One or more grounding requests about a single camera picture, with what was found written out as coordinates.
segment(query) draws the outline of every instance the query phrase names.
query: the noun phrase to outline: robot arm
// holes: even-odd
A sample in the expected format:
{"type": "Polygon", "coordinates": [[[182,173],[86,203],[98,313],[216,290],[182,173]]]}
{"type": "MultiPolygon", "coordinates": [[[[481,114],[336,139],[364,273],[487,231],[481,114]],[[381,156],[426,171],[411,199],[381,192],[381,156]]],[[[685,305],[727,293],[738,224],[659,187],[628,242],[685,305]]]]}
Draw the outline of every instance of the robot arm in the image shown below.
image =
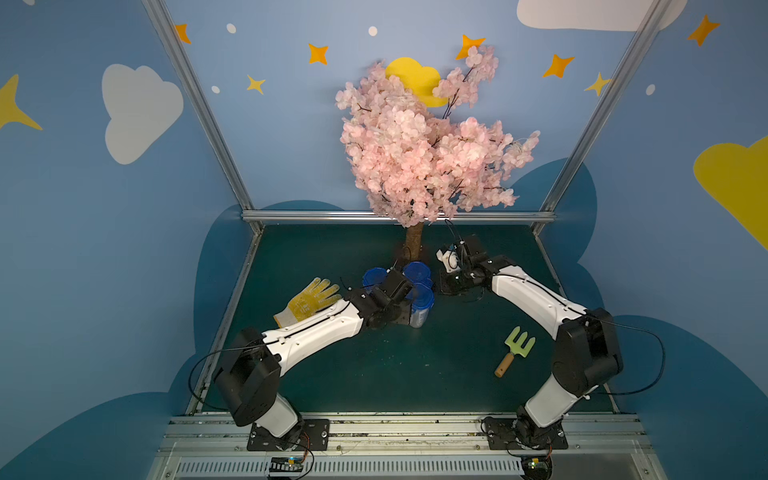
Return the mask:
{"type": "Polygon", "coordinates": [[[352,290],[346,299],[302,322],[265,333],[254,328],[240,331],[214,371],[214,383],[235,424],[255,422],[272,436],[295,443],[301,418],[278,395],[280,377],[318,350],[355,336],[364,327],[398,319],[411,288],[400,272],[391,270],[382,284],[370,291],[352,290]]]}
{"type": "Polygon", "coordinates": [[[440,250],[437,257],[445,264],[440,277],[443,293],[486,286],[526,312],[555,340],[552,373],[518,409],[512,440],[534,449],[567,446],[559,435],[563,415],[624,368],[612,317],[558,295],[507,257],[489,258],[474,236],[440,250]]]}

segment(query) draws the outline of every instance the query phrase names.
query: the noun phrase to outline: black cable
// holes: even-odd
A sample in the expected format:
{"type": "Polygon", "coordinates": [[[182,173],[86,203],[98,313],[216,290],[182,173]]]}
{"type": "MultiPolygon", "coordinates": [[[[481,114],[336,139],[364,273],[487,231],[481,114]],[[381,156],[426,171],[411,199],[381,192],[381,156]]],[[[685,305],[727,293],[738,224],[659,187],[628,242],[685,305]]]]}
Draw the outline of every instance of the black cable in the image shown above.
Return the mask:
{"type": "Polygon", "coordinates": [[[240,347],[237,347],[237,348],[234,348],[234,349],[221,349],[221,350],[216,350],[216,351],[213,351],[211,353],[208,353],[207,355],[205,355],[202,358],[200,358],[199,360],[197,360],[197,363],[195,363],[194,366],[192,367],[192,370],[190,370],[190,375],[187,377],[187,388],[189,389],[189,391],[192,394],[192,396],[195,399],[197,399],[198,402],[202,403],[203,405],[211,407],[212,409],[220,410],[221,412],[229,412],[230,411],[229,409],[223,409],[221,407],[217,407],[215,405],[211,405],[210,403],[207,403],[205,400],[203,400],[201,397],[199,397],[194,392],[194,390],[192,389],[192,374],[194,373],[195,369],[197,368],[198,365],[200,365],[203,362],[203,360],[205,360],[209,356],[216,355],[217,353],[232,352],[234,350],[259,349],[259,348],[261,348],[263,346],[272,345],[273,343],[275,343],[275,342],[262,343],[262,344],[259,344],[259,345],[240,346],[240,347]]]}
{"type": "Polygon", "coordinates": [[[632,390],[631,392],[610,392],[610,393],[609,392],[594,392],[594,393],[596,393],[598,395],[633,395],[635,393],[645,392],[650,387],[652,387],[652,386],[656,385],[657,383],[659,383],[659,380],[661,380],[662,374],[664,374],[664,366],[667,364],[667,351],[664,349],[664,342],[661,341],[661,338],[657,334],[651,332],[650,330],[637,328],[636,326],[621,325],[620,323],[609,322],[607,320],[600,320],[600,321],[602,323],[610,323],[611,325],[620,326],[620,327],[623,327],[625,329],[630,329],[630,330],[637,330],[639,332],[645,332],[645,333],[648,333],[650,335],[655,336],[656,340],[658,340],[658,342],[659,342],[659,346],[661,347],[661,367],[659,367],[659,374],[656,375],[656,379],[653,382],[649,383],[647,386],[643,387],[642,389],[632,390]]]}
{"type": "Polygon", "coordinates": [[[278,439],[278,440],[279,440],[280,442],[283,442],[283,443],[290,443],[291,445],[295,445],[295,446],[297,446],[297,447],[301,447],[301,448],[302,448],[302,449],[304,449],[306,452],[309,452],[309,453],[310,453],[310,455],[312,456],[312,464],[311,464],[311,465],[310,465],[310,467],[309,467],[309,468],[306,470],[306,472],[304,472],[303,474],[299,475],[299,476],[298,476],[298,477],[296,477],[294,480],[299,480],[300,478],[304,478],[304,477],[306,477],[307,475],[309,475],[309,474],[310,474],[310,472],[312,471],[312,469],[313,469],[313,468],[315,468],[315,454],[314,454],[314,453],[312,453],[312,449],[310,449],[310,439],[309,439],[309,437],[307,437],[307,439],[306,439],[306,446],[304,446],[304,445],[301,445],[300,443],[289,442],[289,441],[287,441],[287,440],[281,440],[281,439],[278,439]]]}
{"type": "Polygon", "coordinates": [[[595,394],[598,394],[598,395],[634,395],[635,393],[645,392],[650,387],[655,386],[657,383],[659,383],[659,380],[661,380],[661,376],[664,374],[664,367],[667,364],[667,351],[664,348],[664,342],[661,340],[661,337],[659,337],[657,334],[651,332],[650,330],[641,329],[641,328],[638,328],[636,326],[621,325],[620,323],[609,322],[607,320],[601,320],[601,319],[595,318],[593,316],[590,316],[590,315],[588,315],[586,313],[582,313],[582,312],[579,312],[577,310],[574,310],[571,307],[569,307],[565,302],[563,302],[558,297],[556,297],[547,288],[545,288],[544,286],[538,284],[534,280],[526,279],[526,278],[523,278],[523,277],[517,276],[517,275],[511,275],[509,273],[496,273],[496,275],[499,275],[499,276],[511,276],[511,277],[514,277],[514,278],[517,278],[517,279],[520,279],[520,280],[524,280],[525,282],[528,282],[528,283],[530,283],[532,285],[536,285],[538,288],[544,290],[549,296],[551,296],[552,298],[557,300],[558,303],[560,303],[562,306],[564,306],[565,308],[569,309],[573,313],[577,313],[578,315],[587,315],[590,319],[594,319],[594,320],[597,320],[597,321],[602,322],[602,323],[608,323],[610,325],[620,326],[620,327],[623,327],[625,329],[637,330],[638,332],[645,332],[645,333],[647,333],[649,335],[653,335],[654,337],[656,337],[656,340],[659,342],[659,347],[661,347],[661,367],[659,367],[659,374],[656,375],[656,379],[653,382],[649,383],[648,385],[646,385],[645,387],[643,387],[641,389],[632,390],[631,392],[611,392],[611,393],[608,393],[608,392],[594,392],[595,394]]]}
{"type": "MultiPolygon", "coordinates": [[[[326,320],[328,320],[328,319],[331,319],[331,318],[333,318],[333,317],[335,317],[335,316],[337,316],[337,315],[340,315],[341,313],[343,313],[343,312],[344,312],[344,310],[346,310],[347,308],[349,308],[349,306],[350,306],[350,305],[352,305],[352,302],[348,302],[348,303],[346,304],[346,306],[345,306],[344,308],[342,308],[342,309],[341,309],[341,310],[340,310],[338,313],[334,313],[332,316],[329,316],[328,318],[322,319],[322,320],[320,320],[320,321],[319,321],[319,322],[317,322],[317,323],[313,323],[312,325],[306,326],[306,327],[302,328],[301,330],[297,330],[296,332],[291,332],[291,333],[289,333],[288,335],[285,335],[285,337],[284,337],[284,338],[287,338],[287,339],[288,339],[288,338],[290,338],[291,336],[293,336],[293,335],[296,335],[297,333],[301,333],[301,332],[303,332],[303,331],[304,331],[304,330],[306,330],[306,329],[312,328],[312,327],[313,327],[313,326],[315,326],[315,325],[318,325],[318,324],[320,324],[320,323],[322,323],[322,322],[325,322],[325,321],[326,321],[326,320]]],[[[194,373],[194,371],[195,371],[195,369],[197,368],[197,366],[198,366],[198,365],[200,365],[200,364],[203,362],[203,360],[205,360],[205,359],[206,359],[206,358],[208,358],[209,356],[212,356],[212,355],[216,355],[217,353],[221,353],[221,352],[231,352],[231,351],[234,351],[234,350],[246,350],[246,349],[254,349],[254,350],[258,350],[259,348],[262,348],[262,347],[264,347],[264,346],[268,346],[268,345],[273,345],[274,343],[277,343],[277,342],[278,342],[278,340],[274,340],[274,341],[272,341],[272,342],[267,342],[267,343],[260,343],[260,344],[258,344],[258,345],[248,345],[248,346],[241,346],[241,347],[237,347],[237,348],[234,348],[234,349],[221,349],[221,350],[216,350],[216,351],[214,351],[214,352],[208,353],[207,355],[205,355],[205,356],[203,356],[202,358],[200,358],[199,360],[197,360],[197,363],[195,363],[195,364],[194,364],[194,366],[192,367],[192,370],[190,370],[190,375],[187,377],[187,388],[189,389],[189,391],[190,391],[190,393],[192,394],[192,396],[193,396],[195,399],[197,399],[197,401],[198,401],[198,402],[202,403],[203,405],[205,405],[205,406],[207,406],[207,407],[210,407],[210,408],[212,408],[212,409],[215,409],[215,410],[219,410],[219,411],[221,411],[221,412],[229,412],[229,411],[230,411],[229,409],[224,409],[224,408],[222,408],[222,407],[219,407],[219,406],[215,406],[215,405],[211,405],[210,403],[207,403],[205,400],[203,400],[201,397],[199,397],[199,396],[198,396],[198,395],[197,395],[197,394],[194,392],[194,390],[192,389],[192,374],[194,373]]]]}

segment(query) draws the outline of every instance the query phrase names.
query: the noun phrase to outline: artificial cherry blossom tree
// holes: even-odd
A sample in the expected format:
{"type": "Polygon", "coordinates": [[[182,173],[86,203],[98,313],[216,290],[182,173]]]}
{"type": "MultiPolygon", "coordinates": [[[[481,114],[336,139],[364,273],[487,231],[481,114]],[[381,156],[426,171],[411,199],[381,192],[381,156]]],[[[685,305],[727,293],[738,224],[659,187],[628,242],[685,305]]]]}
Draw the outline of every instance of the artificial cherry blossom tree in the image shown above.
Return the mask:
{"type": "Polygon", "coordinates": [[[432,114],[395,75],[386,77],[381,63],[373,65],[359,88],[347,82],[336,94],[336,105],[347,108],[341,141],[355,174],[355,185],[368,193],[374,213],[395,218],[407,227],[406,256],[419,258],[424,221],[440,213],[453,217],[459,208],[510,206],[517,197],[502,187],[513,168],[533,160],[539,132],[515,141],[497,121],[492,127],[470,117],[452,124],[459,105],[472,108],[478,84],[491,81],[498,67],[493,47],[469,49],[469,71],[457,67],[432,91],[448,98],[442,118],[432,114]]]}

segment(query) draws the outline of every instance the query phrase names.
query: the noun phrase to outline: blue plastic cup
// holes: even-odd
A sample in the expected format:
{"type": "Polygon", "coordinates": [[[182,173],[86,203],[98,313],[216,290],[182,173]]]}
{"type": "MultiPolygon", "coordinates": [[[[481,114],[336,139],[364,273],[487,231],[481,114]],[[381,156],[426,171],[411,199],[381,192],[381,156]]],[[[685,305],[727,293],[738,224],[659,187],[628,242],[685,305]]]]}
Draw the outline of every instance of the blue plastic cup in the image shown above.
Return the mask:
{"type": "Polygon", "coordinates": [[[365,272],[362,276],[362,285],[366,288],[366,292],[370,293],[373,290],[374,285],[379,285],[386,278],[386,268],[375,266],[371,270],[365,272]]]}
{"type": "Polygon", "coordinates": [[[402,274],[406,276],[408,280],[414,285],[422,283],[429,288],[432,288],[432,271],[421,262],[411,262],[406,265],[406,268],[402,269],[402,274]]]}
{"type": "Polygon", "coordinates": [[[411,304],[411,320],[409,325],[418,329],[424,325],[429,315],[429,310],[435,304],[435,294],[432,292],[432,288],[423,283],[414,283],[412,292],[413,303],[411,304]]]}

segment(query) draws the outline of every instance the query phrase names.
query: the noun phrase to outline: blue painted wall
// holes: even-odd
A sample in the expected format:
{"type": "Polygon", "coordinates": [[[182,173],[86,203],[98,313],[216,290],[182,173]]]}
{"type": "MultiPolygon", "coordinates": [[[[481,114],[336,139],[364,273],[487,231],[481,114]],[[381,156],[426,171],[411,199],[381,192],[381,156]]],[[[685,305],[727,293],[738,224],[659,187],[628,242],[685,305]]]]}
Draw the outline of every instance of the blue painted wall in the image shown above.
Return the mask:
{"type": "Polygon", "coordinates": [[[43,127],[0,128],[0,478],[143,478],[250,228],[186,98],[133,164],[107,150],[108,65],[179,84],[140,0],[3,2],[0,31],[43,127]]]}
{"type": "MultiPolygon", "coordinates": [[[[693,172],[714,144],[749,147],[768,135],[767,15],[757,0],[688,2],[542,233],[569,297],[664,339],[662,380],[617,402],[639,413],[676,480],[768,478],[761,453],[727,461],[764,450],[768,251],[693,172]],[[699,47],[687,38],[705,15],[721,25],[699,47]]],[[[653,337],[620,330],[620,338],[627,368],[614,391],[647,384],[659,361],[653,337]]]]}
{"type": "MultiPolygon", "coordinates": [[[[464,61],[455,60],[463,35],[487,38],[485,44],[496,47],[499,68],[491,84],[481,85],[477,105],[460,107],[452,120],[501,120],[515,137],[542,132],[534,162],[513,172],[512,185],[570,154],[598,101],[594,91],[584,89],[598,72],[611,76],[633,34],[530,28],[518,20],[517,2],[506,0],[482,5],[168,0],[167,5],[174,23],[187,25],[191,43],[184,47],[256,208],[312,200],[369,210],[339,142],[344,112],[336,107],[336,92],[347,81],[358,84],[382,59],[411,57],[442,77],[457,66],[466,70],[464,61]],[[230,23],[234,34],[227,30],[230,23]],[[369,26],[377,27],[375,37],[369,26]],[[309,63],[308,43],[328,45],[328,65],[309,63]],[[542,77],[553,54],[575,57],[563,78],[542,77]],[[246,90],[248,75],[265,80],[263,94],[246,90]],[[213,86],[220,93],[213,93],[213,86]]],[[[593,10],[598,15],[600,9],[593,10]]],[[[511,208],[538,210],[557,173],[547,170],[546,181],[521,191],[511,208]]]]}

